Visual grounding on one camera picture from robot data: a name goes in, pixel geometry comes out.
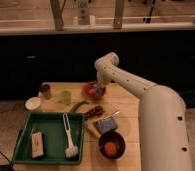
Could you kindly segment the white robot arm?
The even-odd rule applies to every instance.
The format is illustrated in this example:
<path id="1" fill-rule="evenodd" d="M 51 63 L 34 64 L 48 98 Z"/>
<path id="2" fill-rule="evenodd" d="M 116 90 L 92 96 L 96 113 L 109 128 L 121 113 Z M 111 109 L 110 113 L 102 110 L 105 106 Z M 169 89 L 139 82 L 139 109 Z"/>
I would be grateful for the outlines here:
<path id="1" fill-rule="evenodd" d="M 186 128 L 186 105 L 172 88 L 118 67 L 111 52 L 94 63 L 102 84 L 116 82 L 139 99 L 141 171 L 193 171 Z"/>

